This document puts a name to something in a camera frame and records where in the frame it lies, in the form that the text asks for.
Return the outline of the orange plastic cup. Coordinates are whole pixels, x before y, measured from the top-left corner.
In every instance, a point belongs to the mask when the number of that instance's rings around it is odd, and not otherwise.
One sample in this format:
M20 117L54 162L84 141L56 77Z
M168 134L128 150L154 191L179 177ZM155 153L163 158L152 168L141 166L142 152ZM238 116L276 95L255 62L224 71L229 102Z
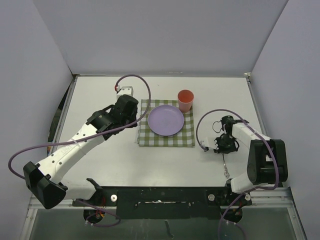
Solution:
M193 105L194 94L190 90L184 89L178 93L177 99L179 110L182 113L187 113Z

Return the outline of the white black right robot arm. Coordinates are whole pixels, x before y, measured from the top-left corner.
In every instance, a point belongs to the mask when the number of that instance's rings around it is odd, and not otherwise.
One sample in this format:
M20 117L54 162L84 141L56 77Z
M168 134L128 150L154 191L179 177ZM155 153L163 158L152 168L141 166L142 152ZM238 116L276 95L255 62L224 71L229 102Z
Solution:
M281 139L272 139L249 126L248 121L231 115L221 119L223 133L214 139L217 154L235 153L240 144L248 149L246 171L230 180L230 187L222 192L230 205L241 198L241 193L266 185L278 186L288 179L286 145Z

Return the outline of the purple plastic plate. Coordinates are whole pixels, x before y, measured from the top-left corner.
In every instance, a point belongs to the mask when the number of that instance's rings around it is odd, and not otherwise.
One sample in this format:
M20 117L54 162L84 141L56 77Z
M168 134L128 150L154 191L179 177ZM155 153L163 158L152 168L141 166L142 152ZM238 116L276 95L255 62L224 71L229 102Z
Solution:
M184 115L175 106L160 105L155 107L148 115L149 128L160 136L173 136L184 126Z

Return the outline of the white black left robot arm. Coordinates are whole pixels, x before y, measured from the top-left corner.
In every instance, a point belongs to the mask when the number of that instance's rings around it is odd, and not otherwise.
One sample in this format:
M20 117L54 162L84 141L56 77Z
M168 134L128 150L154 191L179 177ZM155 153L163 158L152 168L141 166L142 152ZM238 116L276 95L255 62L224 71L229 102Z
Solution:
M115 104L94 112L70 139L70 144L37 164L28 162L23 167L27 188L45 209L57 206L62 200L83 199L92 206L100 203L100 186L93 179L73 183L64 176L89 151L122 131L123 126L136 127L138 103L130 95L121 95Z

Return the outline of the silver metal fork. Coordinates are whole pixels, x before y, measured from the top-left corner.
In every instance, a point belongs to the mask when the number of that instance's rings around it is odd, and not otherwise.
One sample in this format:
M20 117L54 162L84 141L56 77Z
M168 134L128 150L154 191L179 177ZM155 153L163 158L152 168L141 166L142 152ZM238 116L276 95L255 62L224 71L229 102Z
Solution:
M229 174L229 171L228 171L228 167L226 165L224 153L222 153L222 160L223 160L224 177L226 179L229 179L230 178L230 174Z

